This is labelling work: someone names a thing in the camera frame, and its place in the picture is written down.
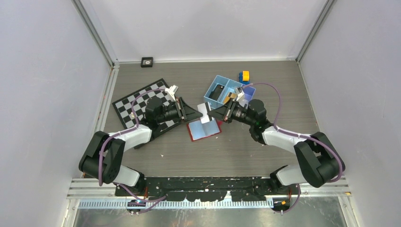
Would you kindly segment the white card with grey stripe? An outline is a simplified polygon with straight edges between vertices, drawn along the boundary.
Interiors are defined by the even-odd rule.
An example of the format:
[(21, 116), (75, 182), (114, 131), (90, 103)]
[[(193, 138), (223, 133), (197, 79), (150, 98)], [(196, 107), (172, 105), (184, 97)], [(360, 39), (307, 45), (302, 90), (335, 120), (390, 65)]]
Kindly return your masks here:
[(198, 111), (202, 114), (202, 117), (200, 117), (200, 122), (202, 124), (206, 124), (206, 123), (214, 120), (213, 117), (208, 115), (208, 112), (210, 111), (210, 103), (209, 102), (198, 104), (197, 108), (198, 108)]

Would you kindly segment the red leather card holder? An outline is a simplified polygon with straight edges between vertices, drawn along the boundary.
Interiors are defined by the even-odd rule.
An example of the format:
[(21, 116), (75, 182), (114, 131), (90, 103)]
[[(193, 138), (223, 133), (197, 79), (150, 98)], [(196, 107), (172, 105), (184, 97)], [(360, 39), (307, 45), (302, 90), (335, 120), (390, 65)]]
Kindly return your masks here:
[(191, 141), (201, 140), (222, 132), (216, 120), (207, 123), (201, 123), (200, 120), (193, 121), (187, 124), (187, 129)]

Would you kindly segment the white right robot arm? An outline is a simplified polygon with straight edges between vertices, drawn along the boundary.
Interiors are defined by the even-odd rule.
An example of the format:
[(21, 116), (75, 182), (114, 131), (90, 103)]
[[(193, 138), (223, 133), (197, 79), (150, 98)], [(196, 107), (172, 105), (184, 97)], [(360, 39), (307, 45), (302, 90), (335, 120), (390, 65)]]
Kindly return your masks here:
[(233, 120), (250, 126), (252, 139), (262, 145), (281, 148), (295, 154), (298, 164), (283, 166), (270, 174), (270, 189), (282, 194), (290, 185), (308, 183), (319, 188), (325, 183), (335, 182), (345, 171), (345, 164), (328, 137), (322, 132), (301, 134), (287, 131), (271, 123), (261, 100), (253, 99), (247, 107), (237, 101), (208, 111), (208, 115), (219, 121)]

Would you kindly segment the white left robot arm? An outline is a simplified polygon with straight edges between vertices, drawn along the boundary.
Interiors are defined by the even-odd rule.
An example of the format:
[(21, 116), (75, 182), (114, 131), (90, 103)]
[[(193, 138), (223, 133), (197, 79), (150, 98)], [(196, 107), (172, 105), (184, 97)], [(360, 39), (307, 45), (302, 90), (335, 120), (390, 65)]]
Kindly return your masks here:
[(98, 179), (99, 184), (124, 184), (132, 195), (139, 196), (145, 190), (145, 183), (140, 180), (143, 174), (122, 165), (124, 152), (158, 137), (163, 122), (190, 122), (201, 117), (202, 113), (187, 105), (181, 97), (168, 106), (160, 98), (152, 97), (138, 126), (115, 133), (95, 132), (78, 168)]

